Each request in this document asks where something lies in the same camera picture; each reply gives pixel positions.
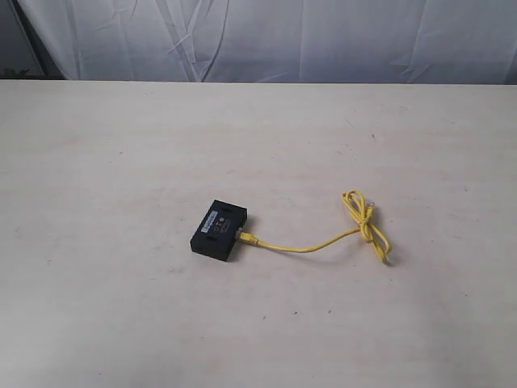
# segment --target yellow cable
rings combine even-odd
[[[389,243],[386,236],[384,236],[382,232],[371,223],[374,209],[373,204],[367,204],[364,195],[356,190],[351,192],[345,192],[342,195],[341,199],[350,210],[350,215],[357,223],[358,228],[340,234],[339,236],[332,238],[330,241],[327,241],[322,245],[316,245],[315,247],[302,249],[278,247],[276,245],[271,245],[267,242],[261,241],[251,233],[245,232],[242,232],[239,235],[239,239],[244,243],[255,245],[257,247],[272,249],[273,251],[309,253],[319,251],[320,249],[328,247],[330,244],[335,243],[343,237],[360,232],[364,241],[368,244],[371,243],[373,245],[375,252],[377,253],[377,256],[379,256],[380,261],[384,264],[389,264],[387,254],[391,251],[391,244]]]

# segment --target white sticker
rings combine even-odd
[[[217,217],[217,212],[213,210],[210,215],[207,218],[207,221],[204,223],[203,227],[201,228],[201,231],[203,233],[208,233],[208,230],[210,229],[210,226],[212,226],[213,222],[215,221]]]

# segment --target white table surface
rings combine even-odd
[[[0,386],[511,387],[517,87],[0,82]],[[214,198],[305,247],[191,253]]]

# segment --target black box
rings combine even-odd
[[[246,209],[215,200],[191,239],[195,253],[227,261],[237,233],[244,226]]]

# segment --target white backdrop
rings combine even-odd
[[[517,1],[20,0],[67,78],[517,81]]]

